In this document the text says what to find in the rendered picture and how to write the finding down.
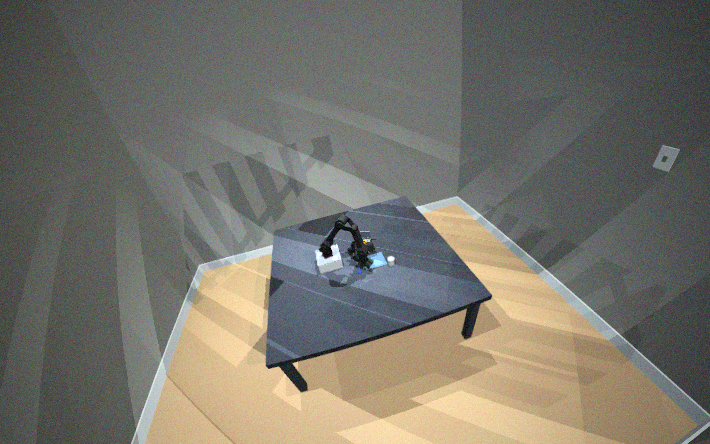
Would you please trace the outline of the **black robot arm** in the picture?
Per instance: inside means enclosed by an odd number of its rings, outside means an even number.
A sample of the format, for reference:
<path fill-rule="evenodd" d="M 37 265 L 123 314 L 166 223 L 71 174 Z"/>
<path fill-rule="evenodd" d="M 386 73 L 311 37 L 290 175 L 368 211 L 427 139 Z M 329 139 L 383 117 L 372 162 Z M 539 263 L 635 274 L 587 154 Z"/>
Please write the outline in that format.
<path fill-rule="evenodd" d="M 351 227 L 345 226 L 346 223 L 349 223 Z M 324 259 L 330 258 L 333 256 L 333 252 L 331 249 L 331 246 L 334 243 L 333 238 L 336 236 L 339 230 L 344 230 L 344 231 L 349 231 L 352 233 L 352 236 L 354 238 L 354 241 L 351 243 L 351 247 L 355 248 L 355 253 L 352 253 L 350 256 L 353 258 L 356 262 L 360 262 L 363 266 L 365 266 L 367 269 L 370 269 L 374 261 L 369 259 L 368 256 L 368 251 L 369 248 L 367 247 L 366 244 L 364 244 L 361 234 L 358 229 L 358 225 L 355 224 L 351 218 L 348 216 L 341 214 L 339 218 L 336 220 L 335 225 L 333 230 L 331 231 L 330 235 L 324 239 L 322 244 L 320 245 L 319 252 L 322 253 L 322 256 Z"/>

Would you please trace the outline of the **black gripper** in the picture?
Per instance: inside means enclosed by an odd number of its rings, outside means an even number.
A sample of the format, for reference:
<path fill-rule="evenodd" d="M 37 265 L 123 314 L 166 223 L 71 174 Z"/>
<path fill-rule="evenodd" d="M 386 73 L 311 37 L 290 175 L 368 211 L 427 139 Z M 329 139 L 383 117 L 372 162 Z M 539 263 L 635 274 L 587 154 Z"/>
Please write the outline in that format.
<path fill-rule="evenodd" d="M 367 242 L 366 245 L 367 245 L 367 247 L 369 248 L 369 252 L 375 250 L 375 247 L 374 247 L 374 245 L 373 245 L 373 242 Z M 355 253 L 357 250 L 355 251 L 355 248 L 350 247 L 350 248 L 347 249 L 347 251 L 348 251 L 348 253 L 349 253 L 349 256 L 351 256 L 352 253 Z"/>

